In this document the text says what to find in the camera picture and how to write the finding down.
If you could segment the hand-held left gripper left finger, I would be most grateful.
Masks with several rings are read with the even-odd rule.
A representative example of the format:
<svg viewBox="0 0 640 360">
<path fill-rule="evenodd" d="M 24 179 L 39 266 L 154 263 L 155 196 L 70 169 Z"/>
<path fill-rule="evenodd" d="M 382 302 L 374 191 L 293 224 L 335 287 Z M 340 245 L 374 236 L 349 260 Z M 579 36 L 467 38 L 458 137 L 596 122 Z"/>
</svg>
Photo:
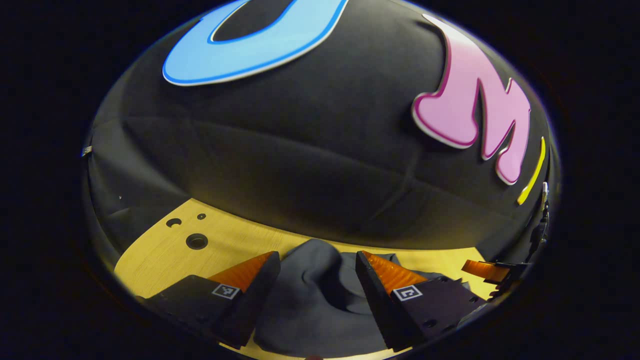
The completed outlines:
<svg viewBox="0 0 640 360">
<path fill-rule="evenodd" d="M 268 251 L 209 277 L 188 275 L 141 303 L 181 330 L 239 350 L 254 332 L 281 271 Z"/>
</svg>

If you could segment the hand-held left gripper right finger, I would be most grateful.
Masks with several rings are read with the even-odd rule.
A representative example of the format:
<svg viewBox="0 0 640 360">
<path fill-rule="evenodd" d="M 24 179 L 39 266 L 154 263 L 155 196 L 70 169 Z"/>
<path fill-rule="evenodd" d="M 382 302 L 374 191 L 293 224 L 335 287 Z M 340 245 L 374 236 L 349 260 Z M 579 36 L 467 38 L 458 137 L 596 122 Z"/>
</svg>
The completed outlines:
<svg viewBox="0 0 640 360">
<path fill-rule="evenodd" d="M 356 253 L 355 271 L 382 339 L 396 353 L 449 335 L 487 303 L 461 279 L 429 280 L 368 251 Z"/>
</svg>

